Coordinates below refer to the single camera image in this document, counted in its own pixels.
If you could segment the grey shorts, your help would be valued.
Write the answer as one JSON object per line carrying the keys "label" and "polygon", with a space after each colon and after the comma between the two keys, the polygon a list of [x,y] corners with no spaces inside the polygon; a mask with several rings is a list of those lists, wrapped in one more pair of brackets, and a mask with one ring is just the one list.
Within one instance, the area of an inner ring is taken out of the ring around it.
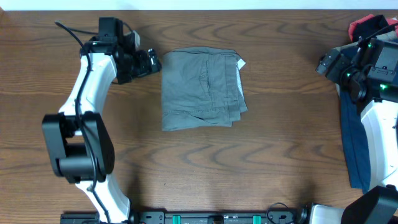
{"label": "grey shorts", "polygon": [[163,56],[162,129],[232,126],[248,110],[240,70],[246,62],[231,49],[190,47]]}

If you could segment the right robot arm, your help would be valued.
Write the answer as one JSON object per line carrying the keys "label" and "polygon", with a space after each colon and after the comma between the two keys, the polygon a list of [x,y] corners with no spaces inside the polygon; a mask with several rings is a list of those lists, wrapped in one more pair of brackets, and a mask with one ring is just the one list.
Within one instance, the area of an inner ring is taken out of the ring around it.
{"label": "right robot arm", "polygon": [[316,71],[337,85],[350,179],[364,195],[346,208],[311,204],[302,223],[397,223],[397,45],[331,49]]}

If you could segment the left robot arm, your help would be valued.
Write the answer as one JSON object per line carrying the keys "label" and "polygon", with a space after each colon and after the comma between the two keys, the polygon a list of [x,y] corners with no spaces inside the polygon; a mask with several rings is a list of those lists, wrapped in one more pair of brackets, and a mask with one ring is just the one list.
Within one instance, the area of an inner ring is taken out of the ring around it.
{"label": "left robot arm", "polygon": [[81,67],[58,113],[42,120],[50,164],[97,209],[94,215],[62,215],[61,223],[140,223],[113,174],[114,146],[102,119],[110,86],[158,72],[154,50],[140,50],[136,31],[101,31],[81,44]]}

